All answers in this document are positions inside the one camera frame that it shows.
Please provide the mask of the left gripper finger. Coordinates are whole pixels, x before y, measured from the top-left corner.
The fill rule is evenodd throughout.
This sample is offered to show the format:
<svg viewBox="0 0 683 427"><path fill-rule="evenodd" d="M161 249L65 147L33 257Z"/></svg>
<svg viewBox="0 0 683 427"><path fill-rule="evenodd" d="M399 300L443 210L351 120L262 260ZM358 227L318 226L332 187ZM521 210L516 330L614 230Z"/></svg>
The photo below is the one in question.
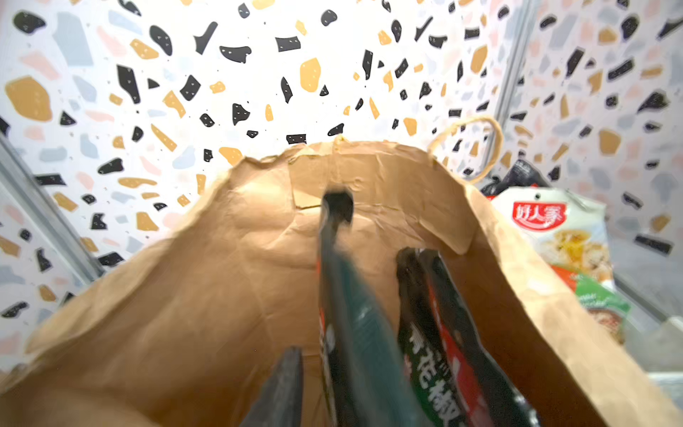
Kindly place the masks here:
<svg viewBox="0 0 683 427"><path fill-rule="evenodd" d="M299 427L302 421L302 350L290 347L263 384L260 395L240 427Z"/></svg>

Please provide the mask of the brown paper bag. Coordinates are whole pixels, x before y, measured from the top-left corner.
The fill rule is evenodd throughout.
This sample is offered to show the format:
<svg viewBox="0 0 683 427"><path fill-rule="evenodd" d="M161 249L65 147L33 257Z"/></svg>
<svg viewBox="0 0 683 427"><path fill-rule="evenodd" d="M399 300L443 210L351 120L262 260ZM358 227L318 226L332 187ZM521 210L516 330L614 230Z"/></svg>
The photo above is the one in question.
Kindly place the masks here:
<svg viewBox="0 0 683 427"><path fill-rule="evenodd" d="M679 426L682 414L472 185L391 142L298 144L244 158L172 237L71 299L1 384L4 426L236 426L277 353L305 354L303 421L325 422L316 227L329 184L358 205L343 233L390 318L394 257L435 247L483 343L546 426Z"/></svg>

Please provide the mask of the black white red packet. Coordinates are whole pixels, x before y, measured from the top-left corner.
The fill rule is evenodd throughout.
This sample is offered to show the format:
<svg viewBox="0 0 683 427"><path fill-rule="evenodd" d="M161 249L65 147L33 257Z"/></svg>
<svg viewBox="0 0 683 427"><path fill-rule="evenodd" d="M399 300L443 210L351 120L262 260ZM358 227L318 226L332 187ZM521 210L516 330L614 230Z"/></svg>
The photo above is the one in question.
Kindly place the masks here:
<svg viewBox="0 0 683 427"><path fill-rule="evenodd" d="M537 426L537 412L486 351L440 253L397 255L398 345L434 426Z"/></svg>

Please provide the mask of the white condiment packet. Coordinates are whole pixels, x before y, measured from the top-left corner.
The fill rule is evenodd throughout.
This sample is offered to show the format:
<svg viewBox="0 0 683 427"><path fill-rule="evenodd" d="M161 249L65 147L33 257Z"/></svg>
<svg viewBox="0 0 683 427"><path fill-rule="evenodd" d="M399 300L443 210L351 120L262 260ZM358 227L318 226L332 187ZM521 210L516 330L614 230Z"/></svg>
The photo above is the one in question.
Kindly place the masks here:
<svg viewBox="0 0 683 427"><path fill-rule="evenodd" d="M631 304L615 291L606 206L570 191L510 187L489 198L619 344Z"/></svg>

